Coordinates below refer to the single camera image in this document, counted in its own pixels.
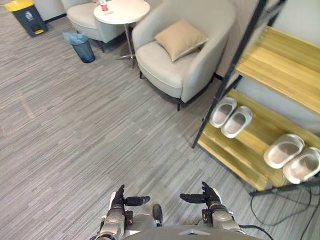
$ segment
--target black cable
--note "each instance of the black cable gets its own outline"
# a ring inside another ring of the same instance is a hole
[[[310,190],[305,189],[305,190],[307,190],[308,192],[310,192],[313,196],[320,196],[320,191],[319,191],[319,193],[313,193],[313,192],[311,191],[311,189],[310,189]]]
[[[311,193],[312,195],[317,196],[316,194],[313,194],[313,192],[312,192],[311,190],[309,190],[309,189],[307,189],[307,188],[305,188],[305,190],[306,190],[307,192]],[[279,196],[279,197],[281,197],[281,198],[288,199],[289,201],[292,201],[292,202],[294,202],[294,203],[296,203],[296,204],[301,204],[301,205],[305,205],[305,206],[309,206],[309,207],[314,207],[314,208],[317,207],[317,205],[308,204],[308,203],[305,203],[305,202],[301,202],[301,201],[294,200],[294,199],[292,199],[292,198],[290,198],[290,197],[287,197],[287,196],[283,196],[283,195],[279,194],[278,192],[273,192],[273,194],[275,194],[275,195],[277,195],[277,196]]]
[[[319,200],[318,200],[318,207],[319,207],[319,206],[320,206],[320,196],[319,196]],[[310,219],[309,219],[309,221],[308,221],[305,229],[304,229],[303,232],[302,232],[302,235],[301,235],[300,240],[302,240],[302,239],[304,238],[304,235],[305,235],[305,233],[307,232],[307,229],[308,229],[308,227],[309,227],[309,225],[310,225],[310,223],[311,223],[311,221],[312,221],[312,218],[313,218],[314,215],[316,214],[317,210],[318,210],[318,208],[316,207],[316,208],[314,209],[314,211],[313,211],[313,213],[312,213],[312,215],[311,215],[311,217],[310,217]]]
[[[239,225],[239,227],[243,228],[243,229],[258,229],[258,230],[264,232],[271,240],[274,240],[273,237],[266,230],[264,230],[262,227],[259,227],[256,225]]]
[[[309,192],[309,195],[310,195],[310,198],[309,198],[309,202],[308,202],[306,208],[304,208],[304,209],[302,209],[302,210],[300,210],[300,211],[297,211],[297,212],[295,212],[295,213],[289,214],[288,216],[284,217],[283,219],[281,219],[281,220],[279,220],[279,221],[277,221],[277,222],[275,222],[275,223],[266,223],[266,222],[260,220],[260,219],[257,217],[257,215],[256,215],[256,213],[255,213],[255,211],[254,211],[254,209],[253,209],[253,200],[254,200],[254,197],[255,197],[255,196],[252,196],[252,198],[251,198],[251,202],[250,202],[251,212],[253,213],[255,219],[257,219],[257,221],[258,221],[259,223],[264,224],[264,225],[267,225],[267,226],[274,227],[274,226],[279,225],[280,223],[284,222],[284,221],[287,220],[288,218],[291,218],[292,216],[295,216],[295,215],[298,215],[298,214],[301,214],[301,213],[305,212],[305,211],[310,207],[310,203],[311,203],[311,200],[312,200],[312,194],[311,194],[311,192]]]

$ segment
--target table leg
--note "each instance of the table leg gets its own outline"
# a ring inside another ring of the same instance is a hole
[[[130,41],[130,35],[129,35],[129,24],[125,24],[124,25],[124,29],[125,29],[125,36],[126,36],[126,40],[128,42],[128,47],[129,47],[129,52],[130,54],[126,54],[123,56],[120,56],[118,58],[116,58],[117,60],[121,60],[121,59],[130,59],[131,60],[131,70],[134,69],[134,65],[135,65],[135,54],[131,45],[131,41]]]

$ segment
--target trash can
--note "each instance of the trash can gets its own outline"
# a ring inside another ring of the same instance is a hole
[[[63,37],[72,45],[82,62],[88,64],[96,59],[89,43],[89,38],[85,34],[64,32]]]
[[[89,40],[87,40],[85,43],[78,45],[72,44],[72,47],[78,54],[81,61],[85,64],[91,63],[96,59],[94,52],[92,51],[91,45],[89,43]]]
[[[48,31],[48,28],[42,20],[33,1],[13,0],[5,4],[5,7],[13,13],[15,18],[31,37],[35,37]]]

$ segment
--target beige pillow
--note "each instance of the beige pillow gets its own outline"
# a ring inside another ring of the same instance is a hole
[[[154,37],[168,52],[172,62],[191,53],[208,38],[187,20],[180,20]]]

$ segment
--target cushion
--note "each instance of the cushion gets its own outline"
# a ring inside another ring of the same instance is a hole
[[[158,33],[155,39],[168,52],[172,62],[191,53],[208,41],[208,38],[204,34],[185,19],[172,24]]]
[[[94,15],[96,6],[97,5],[94,2],[75,5],[68,9],[66,15],[71,22],[77,25],[85,28],[97,29],[98,26]]]
[[[172,62],[166,50],[153,41],[140,47],[135,56],[141,71],[154,86],[174,98],[180,98],[184,77],[199,51],[197,49]]]

